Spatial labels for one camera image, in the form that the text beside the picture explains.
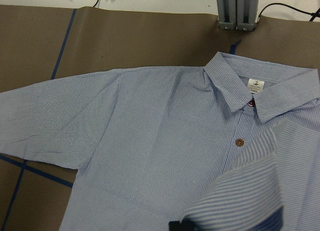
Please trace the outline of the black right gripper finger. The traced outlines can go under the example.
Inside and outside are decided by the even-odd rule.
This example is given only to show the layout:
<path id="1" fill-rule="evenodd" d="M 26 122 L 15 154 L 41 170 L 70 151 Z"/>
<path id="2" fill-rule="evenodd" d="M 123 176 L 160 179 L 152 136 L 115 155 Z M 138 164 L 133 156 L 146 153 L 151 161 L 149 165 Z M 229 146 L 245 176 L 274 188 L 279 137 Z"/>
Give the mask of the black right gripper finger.
<path id="1" fill-rule="evenodd" d="M 170 221 L 168 223 L 168 230 L 169 231 L 195 231 L 196 226 L 190 220 Z"/>

